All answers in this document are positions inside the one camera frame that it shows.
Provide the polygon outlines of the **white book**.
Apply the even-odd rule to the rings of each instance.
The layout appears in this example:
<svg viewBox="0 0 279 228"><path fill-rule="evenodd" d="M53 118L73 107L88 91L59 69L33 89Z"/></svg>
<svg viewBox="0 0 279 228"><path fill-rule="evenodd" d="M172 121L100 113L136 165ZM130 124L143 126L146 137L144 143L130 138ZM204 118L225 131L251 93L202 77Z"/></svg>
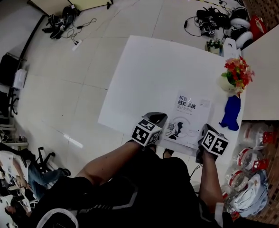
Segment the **white book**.
<svg viewBox="0 0 279 228"><path fill-rule="evenodd" d="M165 127L164 139L188 148L197 148L211 106L210 99L180 90Z"/></svg>

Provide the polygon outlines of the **clear bottle red cap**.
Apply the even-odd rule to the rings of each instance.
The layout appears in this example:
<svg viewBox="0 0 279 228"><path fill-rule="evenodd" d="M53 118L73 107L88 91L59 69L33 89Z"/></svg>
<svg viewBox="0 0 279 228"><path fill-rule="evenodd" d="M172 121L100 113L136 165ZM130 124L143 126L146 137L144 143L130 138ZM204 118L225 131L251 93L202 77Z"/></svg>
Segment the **clear bottle red cap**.
<svg viewBox="0 0 279 228"><path fill-rule="evenodd" d="M268 126L264 122L244 122L240 126L238 144L254 150L262 150L268 144L273 143L274 137L272 126Z"/></svg>
<svg viewBox="0 0 279 228"><path fill-rule="evenodd" d="M249 178L242 170L234 170L227 175L226 180L232 190L240 192L246 187Z"/></svg>
<svg viewBox="0 0 279 228"><path fill-rule="evenodd" d="M266 170L269 160L263 156L261 151L244 147L236 153L234 163L247 173L256 173L257 171Z"/></svg>

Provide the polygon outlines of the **small white flower pot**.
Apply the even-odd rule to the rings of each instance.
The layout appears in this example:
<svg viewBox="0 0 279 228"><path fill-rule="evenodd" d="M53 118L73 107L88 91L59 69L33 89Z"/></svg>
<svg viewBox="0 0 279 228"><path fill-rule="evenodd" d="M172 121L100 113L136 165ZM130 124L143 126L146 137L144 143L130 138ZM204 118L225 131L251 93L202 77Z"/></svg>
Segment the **small white flower pot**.
<svg viewBox="0 0 279 228"><path fill-rule="evenodd" d="M209 39L205 44L205 51L215 55L221 55L223 50L223 43L219 39Z"/></svg>

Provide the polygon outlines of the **person's black shirt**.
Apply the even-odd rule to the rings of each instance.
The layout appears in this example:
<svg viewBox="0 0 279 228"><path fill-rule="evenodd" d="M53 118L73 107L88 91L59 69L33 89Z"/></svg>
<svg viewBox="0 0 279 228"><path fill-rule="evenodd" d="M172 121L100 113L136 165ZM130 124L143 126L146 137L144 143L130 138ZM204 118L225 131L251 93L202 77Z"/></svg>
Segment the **person's black shirt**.
<svg viewBox="0 0 279 228"><path fill-rule="evenodd" d="M188 169L177 157L137 153L110 181L93 185L84 177L61 177L40 199L28 228L53 209L72 212L77 225L58 217L66 228L221 228L197 197Z"/></svg>

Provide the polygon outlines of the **potted colourful artificial flowers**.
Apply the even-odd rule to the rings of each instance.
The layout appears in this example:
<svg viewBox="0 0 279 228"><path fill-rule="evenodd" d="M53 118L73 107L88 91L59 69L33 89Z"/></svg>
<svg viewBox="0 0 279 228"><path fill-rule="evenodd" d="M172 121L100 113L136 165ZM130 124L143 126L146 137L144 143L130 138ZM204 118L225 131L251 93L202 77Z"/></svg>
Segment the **potted colourful artificial flowers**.
<svg viewBox="0 0 279 228"><path fill-rule="evenodd" d="M227 78L228 82L234 86L235 94L240 97L246 86L253 81L255 72L243 57L226 60L224 67L226 71L221 76Z"/></svg>

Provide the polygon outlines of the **large white leaning board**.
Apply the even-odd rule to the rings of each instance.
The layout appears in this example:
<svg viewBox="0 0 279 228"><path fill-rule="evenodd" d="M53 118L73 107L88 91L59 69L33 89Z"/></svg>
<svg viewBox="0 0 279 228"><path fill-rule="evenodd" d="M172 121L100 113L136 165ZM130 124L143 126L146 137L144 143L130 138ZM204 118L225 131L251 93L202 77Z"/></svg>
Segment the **large white leaning board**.
<svg viewBox="0 0 279 228"><path fill-rule="evenodd" d="M246 87L243 120L279 120L279 24L242 54L255 72Z"/></svg>

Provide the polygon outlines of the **black metal rack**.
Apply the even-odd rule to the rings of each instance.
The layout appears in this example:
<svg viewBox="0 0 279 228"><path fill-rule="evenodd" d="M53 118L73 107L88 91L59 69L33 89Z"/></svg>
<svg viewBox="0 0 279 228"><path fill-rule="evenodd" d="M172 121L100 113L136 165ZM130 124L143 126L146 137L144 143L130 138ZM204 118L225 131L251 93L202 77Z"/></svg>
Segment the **black metal rack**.
<svg viewBox="0 0 279 228"><path fill-rule="evenodd" d="M19 69L22 69L22 63L24 61L24 59L11 53L6 53L0 62L0 85L14 88L15 74Z"/></svg>

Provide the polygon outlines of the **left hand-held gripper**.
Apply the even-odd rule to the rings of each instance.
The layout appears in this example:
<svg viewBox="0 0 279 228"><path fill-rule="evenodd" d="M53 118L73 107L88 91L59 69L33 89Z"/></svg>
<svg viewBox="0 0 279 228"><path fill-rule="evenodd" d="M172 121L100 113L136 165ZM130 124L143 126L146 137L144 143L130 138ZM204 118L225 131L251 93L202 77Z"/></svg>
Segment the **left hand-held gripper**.
<svg viewBox="0 0 279 228"><path fill-rule="evenodd" d="M167 114L149 112L135 125L131 139L143 147L155 144L158 141L162 128L167 121Z"/></svg>

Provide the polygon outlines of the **person's left forearm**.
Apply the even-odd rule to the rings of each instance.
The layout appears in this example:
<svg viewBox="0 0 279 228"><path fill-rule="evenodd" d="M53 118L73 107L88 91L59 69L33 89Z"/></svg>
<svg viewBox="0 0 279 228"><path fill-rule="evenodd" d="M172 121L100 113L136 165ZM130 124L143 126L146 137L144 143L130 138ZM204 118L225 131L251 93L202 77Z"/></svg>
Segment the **person's left forearm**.
<svg viewBox="0 0 279 228"><path fill-rule="evenodd" d="M100 186L108 182L141 149L142 146L139 143L127 142L117 149L88 162L76 177L85 178L92 185Z"/></svg>

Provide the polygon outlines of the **white table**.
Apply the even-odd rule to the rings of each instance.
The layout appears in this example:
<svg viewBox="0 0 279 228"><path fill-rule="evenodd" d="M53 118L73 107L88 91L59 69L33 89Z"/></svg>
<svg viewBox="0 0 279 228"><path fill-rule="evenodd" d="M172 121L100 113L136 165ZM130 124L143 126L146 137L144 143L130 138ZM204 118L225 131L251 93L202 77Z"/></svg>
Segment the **white table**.
<svg viewBox="0 0 279 228"><path fill-rule="evenodd" d="M166 40L130 36L105 97L98 123L131 136L148 112L171 114L178 93L211 101L208 123L229 144L220 163L233 157L238 132L220 122L228 94L219 86L225 58L195 47Z"/></svg>

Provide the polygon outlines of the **white grey cloth bundle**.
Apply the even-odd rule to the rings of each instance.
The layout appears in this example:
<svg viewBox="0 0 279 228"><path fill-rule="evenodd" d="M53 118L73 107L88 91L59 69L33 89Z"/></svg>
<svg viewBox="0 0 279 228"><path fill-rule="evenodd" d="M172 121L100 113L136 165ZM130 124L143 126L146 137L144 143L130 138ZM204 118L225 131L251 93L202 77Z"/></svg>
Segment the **white grey cloth bundle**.
<svg viewBox="0 0 279 228"><path fill-rule="evenodd" d="M227 200L227 205L241 217L258 214L268 203L268 178L265 170L256 172L248 181L248 187Z"/></svg>

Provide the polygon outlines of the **red bag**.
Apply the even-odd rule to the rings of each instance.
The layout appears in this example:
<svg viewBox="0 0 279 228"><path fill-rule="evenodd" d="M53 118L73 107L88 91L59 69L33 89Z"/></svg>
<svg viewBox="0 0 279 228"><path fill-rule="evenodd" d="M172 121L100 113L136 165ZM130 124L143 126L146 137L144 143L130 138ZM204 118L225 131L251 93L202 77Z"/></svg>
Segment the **red bag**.
<svg viewBox="0 0 279 228"><path fill-rule="evenodd" d="M267 33L267 29L261 17L253 15L250 20L250 31L254 37L259 37Z"/></svg>

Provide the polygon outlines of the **blue cloth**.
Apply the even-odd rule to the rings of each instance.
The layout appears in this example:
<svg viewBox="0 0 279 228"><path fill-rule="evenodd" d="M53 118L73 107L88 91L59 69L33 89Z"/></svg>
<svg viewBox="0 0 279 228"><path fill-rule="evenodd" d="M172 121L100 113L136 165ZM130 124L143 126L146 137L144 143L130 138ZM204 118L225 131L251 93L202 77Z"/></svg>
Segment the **blue cloth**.
<svg viewBox="0 0 279 228"><path fill-rule="evenodd" d="M238 114L241 109L241 99L236 96L228 97L225 109L224 109L224 116L219 122L219 125L222 128L227 127L231 131L239 130L239 125L237 123Z"/></svg>

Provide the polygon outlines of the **black bag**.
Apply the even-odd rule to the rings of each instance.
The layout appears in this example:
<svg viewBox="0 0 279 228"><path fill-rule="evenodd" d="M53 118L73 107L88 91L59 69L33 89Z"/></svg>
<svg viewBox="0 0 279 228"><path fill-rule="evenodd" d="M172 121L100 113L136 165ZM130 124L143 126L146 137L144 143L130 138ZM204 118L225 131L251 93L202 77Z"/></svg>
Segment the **black bag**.
<svg viewBox="0 0 279 228"><path fill-rule="evenodd" d="M50 34L51 39L60 39L62 34L74 23L76 17L80 15L80 10L75 5L64 7L61 16L52 14L48 17L47 25L42 31Z"/></svg>

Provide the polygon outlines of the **white paper bag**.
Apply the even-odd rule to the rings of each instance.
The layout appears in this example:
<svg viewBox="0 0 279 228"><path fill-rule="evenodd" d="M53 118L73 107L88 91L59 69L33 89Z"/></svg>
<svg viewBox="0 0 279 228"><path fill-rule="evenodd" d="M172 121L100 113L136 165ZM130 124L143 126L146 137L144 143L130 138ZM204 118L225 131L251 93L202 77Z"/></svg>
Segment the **white paper bag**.
<svg viewBox="0 0 279 228"><path fill-rule="evenodd" d="M241 55L241 50L236 47L236 41L231 38L226 38L223 44L223 57L230 59L239 58Z"/></svg>

